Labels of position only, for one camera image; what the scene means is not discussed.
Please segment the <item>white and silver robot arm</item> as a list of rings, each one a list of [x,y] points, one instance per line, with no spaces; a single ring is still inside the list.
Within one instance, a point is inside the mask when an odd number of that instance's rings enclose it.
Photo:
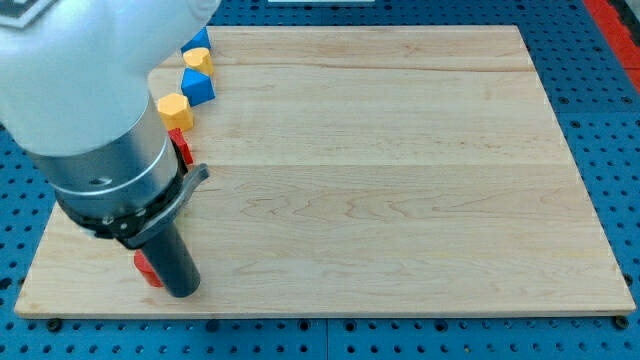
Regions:
[[[5,1],[1,122],[78,225],[136,249],[207,175],[185,174],[148,87],[218,0]]]

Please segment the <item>red block behind arm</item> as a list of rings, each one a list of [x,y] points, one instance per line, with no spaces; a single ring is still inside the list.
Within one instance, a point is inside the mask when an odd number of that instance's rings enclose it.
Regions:
[[[170,129],[168,131],[168,135],[173,145],[176,147],[183,163],[185,165],[192,165],[194,160],[182,130],[180,128]]]

